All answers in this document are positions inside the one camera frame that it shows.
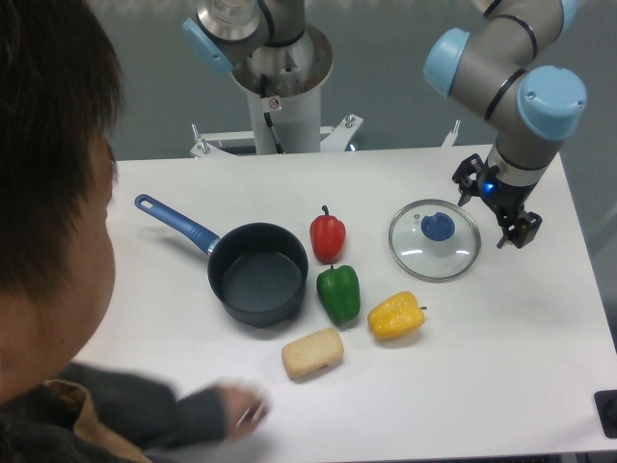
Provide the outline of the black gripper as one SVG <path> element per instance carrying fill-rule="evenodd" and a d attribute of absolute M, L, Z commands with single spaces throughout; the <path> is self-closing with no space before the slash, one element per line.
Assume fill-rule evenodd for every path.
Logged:
<path fill-rule="evenodd" d="M 459 189 L 458 206 L 472 197 L 480 198 L 496 216 L 501 229 L 502 236 L 496 246 L 501 249 L 510 242 L 521 249 L 534 240 L 543 219 L 524 209 L 532 186 L 518 186 L 513 180 L 500 179 L 497 177 L 500 173 L 497 165 L 489 166 L 489 161 L 483 161 L 477 153 L 462 161 L 452 176 Z"/>

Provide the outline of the person right forearm dark sleeve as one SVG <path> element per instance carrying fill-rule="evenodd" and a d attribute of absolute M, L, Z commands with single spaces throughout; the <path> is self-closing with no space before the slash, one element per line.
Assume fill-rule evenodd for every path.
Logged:
<path fill-rule="evenodd" d="M 138 442 L 146 449 L 179 448 L 222 441 L 227 434 L 223 394 L 209 387 L 176 400 L 173 395 L 148 404 Z"/>

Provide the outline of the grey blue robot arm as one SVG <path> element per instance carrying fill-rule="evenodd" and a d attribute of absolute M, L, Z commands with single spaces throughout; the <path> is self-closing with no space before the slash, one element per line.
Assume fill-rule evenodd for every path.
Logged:
<path fill-rule="evenodd" d="M 486 158 L 453 175 L 460 200 L 477 197 L 496 216 L 502 242 L 523 247 L 541 217 L 525 202 L 587 104 L 582 81 L 533 61 L 577 15 L 575 1 L 484 1 L 478 34 L 444 33 L 423 68 L 426 82 L 492 126 Z M 230 75 L 248 99 L 258 153 L 340 149 L 321 133 L 321 87 L 333 67 L 329 40 L 306 21 L 301 1 L 203 1 L 182 26 L 212 71 Z"/>

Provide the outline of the person right hand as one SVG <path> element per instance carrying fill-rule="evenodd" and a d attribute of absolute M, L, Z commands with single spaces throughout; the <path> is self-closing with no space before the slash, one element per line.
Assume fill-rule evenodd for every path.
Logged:
<path fill-rule="evenodd" d="M 255 432 L 270 412 L 262 391 L 242 384 L 219 383 L 215 386 L 223 404 L 226 440 L 246 437 Z"/>

